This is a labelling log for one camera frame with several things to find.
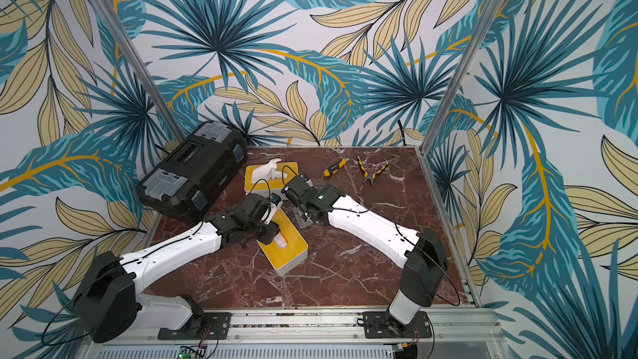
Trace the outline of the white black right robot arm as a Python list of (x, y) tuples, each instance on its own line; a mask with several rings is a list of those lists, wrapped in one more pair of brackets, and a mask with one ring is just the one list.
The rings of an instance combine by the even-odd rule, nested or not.
[(422, 308), (430, 307), (449, 269), (437, 232), (403, 227), (330, 184), (313, 186), (305, 175), (291, 179), (282, 192), (305, 220), (356, 236), (402, 270), (400, 287), (381, 325), (393, 333), (404, 331)]

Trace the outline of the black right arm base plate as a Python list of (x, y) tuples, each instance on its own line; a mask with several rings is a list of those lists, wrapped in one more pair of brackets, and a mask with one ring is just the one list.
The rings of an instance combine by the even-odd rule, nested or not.
[(357, 325), (364, 328), (367, 339), (398, 338), (416, 340), (433, 335), (430, 319), (425, 312), (417, 312), (415, 317), (403, 324), (393, 318), (388, 311), (364, 312), (357, 319)]

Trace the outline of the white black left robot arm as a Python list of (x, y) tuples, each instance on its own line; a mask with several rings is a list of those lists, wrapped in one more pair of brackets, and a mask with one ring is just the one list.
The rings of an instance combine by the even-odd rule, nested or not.
[(157, 328), (169, 337), (204, 337), (212, 326), (192, 297), (145, 294), (176, 269), (233, 244), (270, 244), (280, 228), (273, 218), (282, 206), (278, 194), (247, 194), (226, 211), (204, 217), (184, 233), (121, 256), (96, 256), (74, 296), (80, 324), (95, 343), (109, 342), (130, 329)]

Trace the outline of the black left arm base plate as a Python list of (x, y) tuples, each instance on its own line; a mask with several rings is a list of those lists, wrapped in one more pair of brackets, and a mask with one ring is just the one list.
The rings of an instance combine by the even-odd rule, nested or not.
[(161, 328), (158, 339), (161, 341), (226, 340), (232, 314), (230, 312), (203, 312), (194, 314), (178, 330)]

